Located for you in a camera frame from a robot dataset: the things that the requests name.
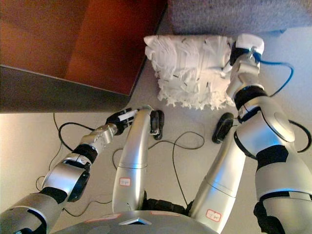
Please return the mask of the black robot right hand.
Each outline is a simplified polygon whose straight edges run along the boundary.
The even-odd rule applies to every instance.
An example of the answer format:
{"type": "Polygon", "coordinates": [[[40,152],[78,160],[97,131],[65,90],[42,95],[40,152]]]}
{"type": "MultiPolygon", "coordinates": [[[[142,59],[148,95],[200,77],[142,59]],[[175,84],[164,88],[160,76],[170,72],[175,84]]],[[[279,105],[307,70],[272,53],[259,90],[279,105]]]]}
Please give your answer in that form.
{"type": "Polygon", "coordinates": [[[261,58],[264,52],[264,41],[253,34],[240,34],[232,44],[229,61],[221,70],[221,77],[225,77],[232,69],[235,61],[243,54],[252,55],[254,58],[261,58]]]}

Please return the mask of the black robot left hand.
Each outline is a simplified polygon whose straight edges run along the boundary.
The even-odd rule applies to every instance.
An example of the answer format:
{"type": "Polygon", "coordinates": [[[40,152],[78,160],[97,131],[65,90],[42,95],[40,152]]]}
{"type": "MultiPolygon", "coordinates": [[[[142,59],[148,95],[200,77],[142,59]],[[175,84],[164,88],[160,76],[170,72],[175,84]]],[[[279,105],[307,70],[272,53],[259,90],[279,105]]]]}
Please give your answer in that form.
{"type": "Polygon", "coordinates": [[[132,110],[132,108],[121,110],[109,116],[106,119],[105,124],[111,123],[115,125],[117,128],[117,132],[115,133],[115,135],[116,136],[121,135],[127,127],[132,125],[132,122],[137,112],[138,112],[138,109],[132,110]]]}

